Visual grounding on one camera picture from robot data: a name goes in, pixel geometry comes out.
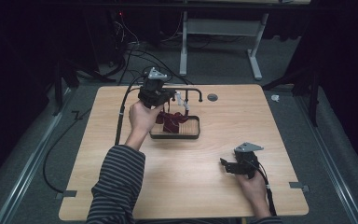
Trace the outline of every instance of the crumpled white paper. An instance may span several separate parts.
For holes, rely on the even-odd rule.
[[[279,103],[279,95],[271,95],[271,100]]]

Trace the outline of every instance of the round grommet hole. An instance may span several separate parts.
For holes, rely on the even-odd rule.
[[[207,98],[208,98],[208,100],[209,100],[209,101],[214,102],[214,101],[216,101],[216,100],[217,100],[217,98],[218,98],[218,97],[217,97],[217,95],[216,95],[216,94],[211,93],[211,94],[208,94]]]

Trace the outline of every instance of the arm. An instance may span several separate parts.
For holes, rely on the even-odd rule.
[[[103,160],[100,177],[92,188],[93,201],[87,223],[133,223],[132,210],[142,187],[145,154],[139,149],[162,106],[141,102],[130,108],[131,133],[125,145],[112,147]]]
[[[249,201],[255,214],[257,222],[255,223],[282,223],[279,217],[272,217],[269,211],[266,195],[266,183],[263,176],[255,172],[252,179],[246,178],[244,175],[235,175],[241,185],[241,189],[245,198]]]

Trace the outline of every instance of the background desk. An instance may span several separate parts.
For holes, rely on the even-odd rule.
[[[258,85],[196,86],[203,93],[189,94],[190,114],[200,118],[197,140],[155,140],[146,137],[141,148],[146,155],[145,179],[134,209],[136,218],[170,217],[249,217],[252,210],[234,175],[227,174],[220,158],[235,161],[233,149],[243,142],[264,147],[256,156],[264,165],[273,191],[277,213],[305,215],[308,206],[301,189],[290,189],[297,182],[265,95]],[[92,108],[89,123],[76,158],[67,190],[75,197],[63,199],[60,218],[86,219],[92,195],[90,189],[107,150],[116,138],[118,110],[126,87],[102,87]],[[130,132],[126,103],[120,143]],[[206,96],[215,93],[218,100]]]

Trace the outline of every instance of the hand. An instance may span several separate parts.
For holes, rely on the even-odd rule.
[[[125,145],[139,150],[147,134],[153,128],[158,113],[164,105],[149,109],[141,101],[136,102],[130,107],[131,133]]]
[[[252,209],[257,219],[270,217],[269,206],[267,204],[266,183],[263,176],[255,172],[252,179],[248,179],[245,175],[235,175],[241,185],[245,198],[251,203]]]

